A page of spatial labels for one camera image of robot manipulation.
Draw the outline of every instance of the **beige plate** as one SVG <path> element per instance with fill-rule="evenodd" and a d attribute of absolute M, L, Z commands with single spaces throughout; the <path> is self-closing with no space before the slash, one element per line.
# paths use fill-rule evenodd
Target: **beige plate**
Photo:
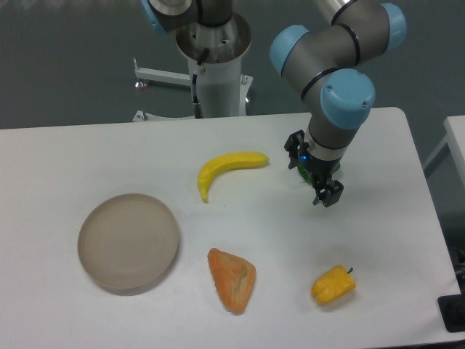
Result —
<path fill-rule="evenodd" d="M 100 204 L 82 225 L 78 254 L 86 272 L 116 294 L 153 286 L 168 268 L 179 243 L 169 208 L 143 194 L 116 196 Z"/>

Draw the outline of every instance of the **yellow banana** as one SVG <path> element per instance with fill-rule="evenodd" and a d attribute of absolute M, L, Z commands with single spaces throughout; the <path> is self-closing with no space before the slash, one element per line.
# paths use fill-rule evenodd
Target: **yellow banana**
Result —
<path fill-rule="evenodd" d="M 256 151 L 241 151 L 218 156 L 203 165 L 197 185 L 204 202 L 209 202 L 210 183 L 216 176 L 231 169 L 253 169 L 268 162 L 268 156 Z"/>

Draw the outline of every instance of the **black cable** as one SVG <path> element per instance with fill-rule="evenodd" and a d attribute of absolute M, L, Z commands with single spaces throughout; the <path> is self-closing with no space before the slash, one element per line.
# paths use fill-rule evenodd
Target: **black cable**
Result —
<path fill-rule="evenodd" d="M 462 256 L 462 259 L 465 260 L 465 252 L 462 251 L 461 249 L 457 249 L 455 247 L 448 247 L 448 250 L 457 252 L 459 255 Z"/>
<path fill-rule="evenodd" d="M 210 50 L 208 48 L 205 48 L 202 52 L 202 55 L 198 58 L 197 61 L 197 66 L 200 67 L 203 62 L 205 62 L 206 58 L 209 56 Z M 194 71 L 194 74 L 192 75 L 192 85 L 193 85 L 193 103 L 194 104 L 199 104 L 198 97 L 197 97 L 197 73 Z"/>

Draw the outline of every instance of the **yellow bell pepper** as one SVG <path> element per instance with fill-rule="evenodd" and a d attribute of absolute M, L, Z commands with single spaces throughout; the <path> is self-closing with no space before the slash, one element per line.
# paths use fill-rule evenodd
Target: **yellow bell pepper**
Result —
<path fill-rule="evenodd" d="M 312 287 L 312 296 L 319 305 L 338 299 L 355 288 L 355 280 L 342 265 L 324 273 Z"/>

